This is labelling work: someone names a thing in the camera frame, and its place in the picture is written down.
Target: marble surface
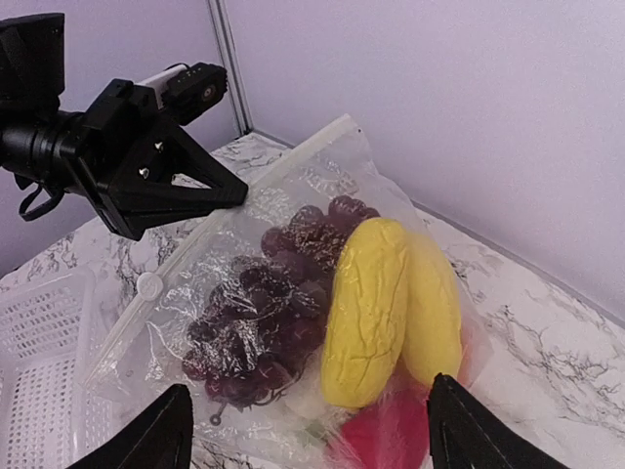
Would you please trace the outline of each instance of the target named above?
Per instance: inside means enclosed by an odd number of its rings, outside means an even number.
[[[249,135],[213,154],[244,179],[287,150]],[[514,431],[571,468],[625,466],[625,332],[528,269],[420,212],[483,318],[493,357],[472,393]],[[77,266],[97,276],[96,302],[112,323],[154,271],[198,225],[150,230],[139,242],[92,220],[0,280],[12,287]],[[195,442],[203,469],[274,465]]]

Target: white basket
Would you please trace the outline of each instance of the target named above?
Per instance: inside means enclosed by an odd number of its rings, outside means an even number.
[[[0,467],[65,468],[114,432],[111,403],[74,383],[105,337],[77,269],[0,301]]]

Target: clear plastic bag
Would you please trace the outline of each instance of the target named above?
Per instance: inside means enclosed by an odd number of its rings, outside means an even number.
[[[196,437],[289,467],[408,467],[406,457],[416,467],[428,448],[427,390],[411,384],[401,359],[365,408],[330,405],[321,390],[337,264],[356,227],[379,216],[427,235],[345,116],[253,182],[243,207],[213,213],[191,234],[156,273],[162,292],[133,300],[112,329],[86,386],[130,420],[184,383]],[[489,346],[462,288],[460,297],[459,379],[470,384]],[[406,451],[390,457],[397,441]]]

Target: red object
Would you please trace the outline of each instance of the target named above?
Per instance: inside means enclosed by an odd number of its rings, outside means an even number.
[[[424,400],[404,389],[363,409],[341,428],[329,455],[350,469],[415,469],[430,446]]]

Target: lavender wall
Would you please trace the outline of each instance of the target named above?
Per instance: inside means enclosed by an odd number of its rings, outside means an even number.
[[[205,0],[2,0],[0,18],[64,12],[66,91],[62,108],[83,110],[112,78],[139,81],[170,64],[219,63]],[[228,100],[190,126],[207,149],[236,137]],[[32,223],[18,216],[23,199],[0,171],[0,276],[94,217],[90,205],[66,196],[52,214]]]
[[[625,3],[227,1],[255,125],[343,112],[415,200],[625,318]]]

